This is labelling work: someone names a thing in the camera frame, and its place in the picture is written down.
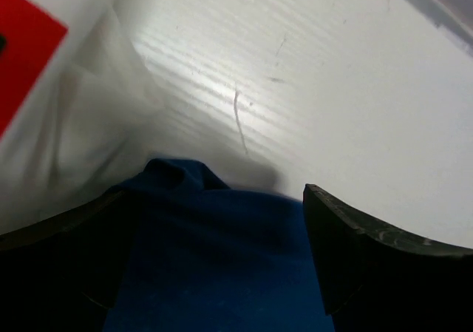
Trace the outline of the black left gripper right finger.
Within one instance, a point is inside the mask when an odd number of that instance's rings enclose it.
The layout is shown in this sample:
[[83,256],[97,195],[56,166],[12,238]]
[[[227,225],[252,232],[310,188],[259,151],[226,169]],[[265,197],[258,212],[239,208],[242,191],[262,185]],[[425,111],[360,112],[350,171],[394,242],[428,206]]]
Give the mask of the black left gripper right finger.
[[336,331],[470,331],[472,250],[405,231],[308,184],[304,221]]

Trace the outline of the blue t-shirt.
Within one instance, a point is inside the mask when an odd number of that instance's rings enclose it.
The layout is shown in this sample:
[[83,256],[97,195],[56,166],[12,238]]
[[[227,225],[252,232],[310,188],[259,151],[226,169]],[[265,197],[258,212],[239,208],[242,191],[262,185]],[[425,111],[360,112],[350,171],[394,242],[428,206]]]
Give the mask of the blue t-shirt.
[[154,159],[119,185],[138,216],[106,331],[332,331],[302,204]]

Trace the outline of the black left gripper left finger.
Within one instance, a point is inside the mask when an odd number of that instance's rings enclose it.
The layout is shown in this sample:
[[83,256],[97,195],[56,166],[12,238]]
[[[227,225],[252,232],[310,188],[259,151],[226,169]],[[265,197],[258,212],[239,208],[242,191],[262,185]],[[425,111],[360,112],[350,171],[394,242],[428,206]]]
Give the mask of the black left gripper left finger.
[[1,236],[2,331],[102,331],[136,231],[132,198],[103,194]]

